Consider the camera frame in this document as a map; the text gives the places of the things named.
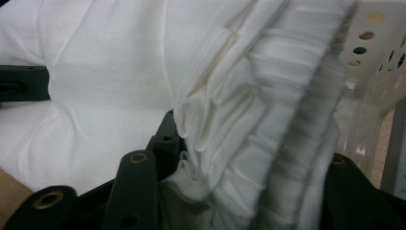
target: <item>white plastic basket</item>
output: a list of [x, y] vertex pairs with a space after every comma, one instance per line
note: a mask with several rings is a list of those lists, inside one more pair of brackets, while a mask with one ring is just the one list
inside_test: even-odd
[[405, 25], [406, 0], [364, 0], [340, 56], [349, 76], [334, 115], [340, 127], [336, 152], [367, 177], [382, 121], [406, 96]]

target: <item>white cloth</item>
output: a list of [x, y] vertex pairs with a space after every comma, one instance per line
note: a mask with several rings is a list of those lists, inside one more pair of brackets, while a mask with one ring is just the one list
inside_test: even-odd
[[0, 110], [1, 168], [35, 191], [65, 184], [82, 194], [144, 149], [173, 108], [165, 5], [13, 0], [0, 8], [0, 63], [45, 64], [52, 98]]
[[[187, 5], [176, 5], [173, 6], [177, 9], [176, 15], [171, 16], [170, 11], [167, 12], [166, 30], [172, 30], [174, 34], [166, 33], [169, 34], [166, 39], [175, 44], [173, 47], [165, 46], [167, 69], [171, 84], [180, 85], [178, 90], [172, 87], [175, 93], [174, 114], [179, 133], [188, 144], [186, 159], [180, 163], [177, 172], [163, 183], [163, 186], [170, 188], [170, 192], [163, 197], [165, 206], [179, 207], [177, 211], [168, 211], [170, 219], [177, 219], [171, 222], [172, 229], [206, 229], [205, 225], [201, 225], [207, 222], [205, 219], [214, 220], [214, 229], [245, 229], [257, 214], [259, 195], [266, 185], [278, 191], [272, 196], [282, 203], [270, 203], [268, 199], [266, 205], [271, 205], [276, 212], [286, 211], [289, 222], [277, 225], [283, 219], [259, 213], [276, 224], [258, 224], [258, 229], [266, 226], [288, 229], [296, 224], [296, 213], [302, 204], [306, 184], [302, 181], [297, 183], [292, 175], [273, 174], [272, 164], [285, 154], [278, 152], [282, 137], [322, 59], [333, 45], [335, 35], [340, 32], [352, 4], [353, 1], [257, 1], [247, 5], [248, 10], [242, 11], [243, 18], [234, 17], [232, 22], [222, 24], [215, 16], [226, 14], [213, 9], [205, 10], [205, 6], [193, 11]], [[206, 44], [201, 45], [198, 39], [191, 39], [189, 33], [179, 33], [181, 29], [172, 29], [184, 26], [179, 16], [183, 15], [182, 6], [190, 15], [206, 13], [207, 16], [200, 17], [212, 18], [203, 21], [215, 23], [215, 29], [201, 30], [196, 35], [205, 37]], [[199, 25], [193, 21], [193, 17], [190, 21], [192, 25]], [[259, 29], [264, 24], [268, 27], [252, 30], [244, 36], [247, 24], [251, 27], [259, 25]], [[257, 37], [255, 33], [261, 33], [261, 36]], [[186, 45], [182, 55], [178, 56], [180, 44], [176, 45], [173, 41], [175, 36], [179, 43], [184, 40], [195, 42], [197, 45], [191, 46], [198, 50], [188, 50], [189, 46]], [[313, 105], [315, 108], [300, 114], [295, 120], [298, 123], [296, 127], [291, 127], [292, 132], [297, 128], [317, 132], [306, 140], [300, 140], [302, 142], [286, 140], [286, 145], [291, 148], [299, 144], [310, 146], [304, 150], [307, 155], [302, 157], [308, 161], [307, 166], [313, 163], [344, 81], [345, 75], [337, 66], [337, 60], [332, 58], [327, 57], [329, 62], [326, 68], [332, 65], [333, 69], [338, 69], [338, 73], [324, 70], [320, 78], [327, 81], [323, 79], [326, 75], [327, 79], [333, 79], [327, 81], [327, 85], [335, 87], [334, 90], [326, 88], [322, 93], [313, 90], [315, 95], [309, 95], [310, 100], [304, 105], [306, 110], [309, 104], [318, 103], [317, 96], [325, 97], [326, 109]], [[326, 85], [314, 83], [316, 89]], [[313, 120], [301, 122], [303, 119], [306, 121], [307, 117]], [[297, 153], [297, 149], [294, 149], [290, 155], [287, 154], [285, 157], [288, 160], [282, 162], [282, 166], [278, 164], [281, 160], [277, 160], [275, 171], [285, 173], [289, 167], [292, 167], [292, 171], [299, 167], [299, 171], [300, 165], [295, 161]], [[266, 180], [270, 169], [270, 178], [274, 175], [279, 180]], [[306, 178], [308, 171], [300, 171], [298, 175]], [[284, 204], [290, 197], [294, 200]], [[187, 218], [182, 226], [177, 225], [176, 222], [190, 216], [195, 210], [204, 215], [201, 218]]]
[[45, 64], [52, 101], [0, 110], [0, 167], [34, 190], [81, 194], [174, 107], [188, 152], [160, 185], [165, 229], [246, 229], [255, 217], [256, 229], [314, 227], [344, 77], [327, 54], [353, 3], [12, 0], [0, 8], [0, 64]]

